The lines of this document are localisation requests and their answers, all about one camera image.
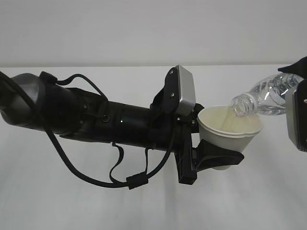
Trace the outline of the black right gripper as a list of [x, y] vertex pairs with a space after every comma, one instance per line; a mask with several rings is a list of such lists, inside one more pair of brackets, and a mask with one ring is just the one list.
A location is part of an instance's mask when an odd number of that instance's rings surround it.
[[295, 74], [303, 79], [307, 78], [307, 57], [303, 57], [300, 60], [298, 60], [296, 63], [278, 68], [279, 72], [282, 73], [289, 73], [289, 74]]

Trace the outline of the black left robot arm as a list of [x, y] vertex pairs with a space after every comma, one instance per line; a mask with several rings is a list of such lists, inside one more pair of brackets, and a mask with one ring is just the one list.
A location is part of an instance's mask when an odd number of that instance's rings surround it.
[[[12, 126], [44, 131], [67, 168], [81, 180], [100, 187], [133, 189], [147, 184], [174, 153], [178, 181], [193, 184], [199, 171], [237, 165], [244, 159], [242, 151], [206, 140], [193, 147], [192, 134], [201, 130], [197, 115], [202, 105], [196, 103], [192, 74], [182, 66], [169, 70], [163, 88], [148, 108], [112, 102], [100, 89], [88, 92], [69, 87], [81, 77], [82, 74], [74, 74], [58, 80], [44, 71], [39, 76], [0, 76], [3, 120]], [[110, 143], [119, 151], [118, 162], [124, 157], [122, 145], [163, 150], [165, 155], [152, 171], [144, 170], [123, 182], [115, 178], [102, 182], [78, 171], [57, 137]]]

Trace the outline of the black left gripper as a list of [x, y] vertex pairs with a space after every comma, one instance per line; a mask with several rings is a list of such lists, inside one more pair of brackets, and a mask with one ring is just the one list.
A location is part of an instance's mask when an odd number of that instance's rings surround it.
[[223, 149], [204, 139], [196, 148], [192, 147], [192, 134], [199, 133], [198, 115], [203, 109], [204, 106], [196, 103], [188, 116], [172, 117], [171, 136], [167, 141], [166, 153], [150, 172], [151, 178], [164, 167], [171, 153], [175, 156], [178, 182], [181, 184], [193, 184], [197, 179], [197, 172], [242, 162], [242, 153]]

